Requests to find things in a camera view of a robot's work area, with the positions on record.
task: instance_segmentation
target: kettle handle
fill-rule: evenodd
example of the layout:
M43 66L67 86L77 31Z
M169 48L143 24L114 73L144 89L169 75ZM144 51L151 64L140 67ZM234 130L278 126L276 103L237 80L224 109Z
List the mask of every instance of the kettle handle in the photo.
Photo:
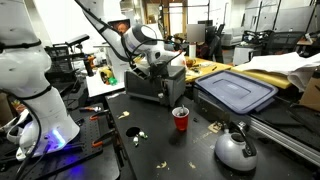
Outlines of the kettle handle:
M236 125L236 128L240 131L241 136L243 137L244 141L246 142L245 149L242 150L244 157L250 157L257 155L257 150L253 144L253 142L250 139L247 139L246 133L244 131L244 127L246 126L246 123L239 122Z

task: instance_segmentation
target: machine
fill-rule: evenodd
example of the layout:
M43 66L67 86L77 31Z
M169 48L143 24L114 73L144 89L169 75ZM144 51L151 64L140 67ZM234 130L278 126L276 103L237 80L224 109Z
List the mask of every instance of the machine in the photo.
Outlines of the machine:
M157 34L147 26L136 25L120 35L108 25L113 20L125 19L119 0L105 4L104 0L76 2L111 46L111 58L129 62L133 70L130 76L148 82L144 88L154 89L159 99L166 98L165 102L172 105L184 91L184 67L169 68L168 72L177 53L165 51L163 42L155 40ZM77 136L79 127L68 115L58 90L44 76L51 66L50 57L34 33L24 0L0 0L0 14L0 90L15 96L28 108L2 130L7 132L8 139L19 144L16 158L20 161L59 151ZM68 44L77 44L79 40ZM145 54L147 63L134 63L138 53Z

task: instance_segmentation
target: person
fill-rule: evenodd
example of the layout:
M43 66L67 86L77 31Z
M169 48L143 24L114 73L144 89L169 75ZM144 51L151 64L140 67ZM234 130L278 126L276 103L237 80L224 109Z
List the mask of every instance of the person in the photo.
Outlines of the person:
M117 26L117 30L120 34L124 34L125 32L127 32L128 29L129 29L129 26L127 23L119 22Z

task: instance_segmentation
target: white kettle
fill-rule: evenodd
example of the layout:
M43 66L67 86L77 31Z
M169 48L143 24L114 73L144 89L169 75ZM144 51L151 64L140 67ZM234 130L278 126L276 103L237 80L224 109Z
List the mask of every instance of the white kettle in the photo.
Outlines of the white kettle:
M246 138L245 126L244 122L235 125L239 133L229 133L225 126L225 133L215 144L215 153L220 161L238 171L253 170L258 161L254 144Z

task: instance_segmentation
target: green object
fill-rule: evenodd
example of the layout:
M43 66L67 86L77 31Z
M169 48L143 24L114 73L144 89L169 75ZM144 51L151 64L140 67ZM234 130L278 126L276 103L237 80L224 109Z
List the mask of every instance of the green object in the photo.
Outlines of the green object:
M109 83L111 84L111 85L116 85L117 84L117 82L118 82L118 80L116 79L116 78L109 78Z

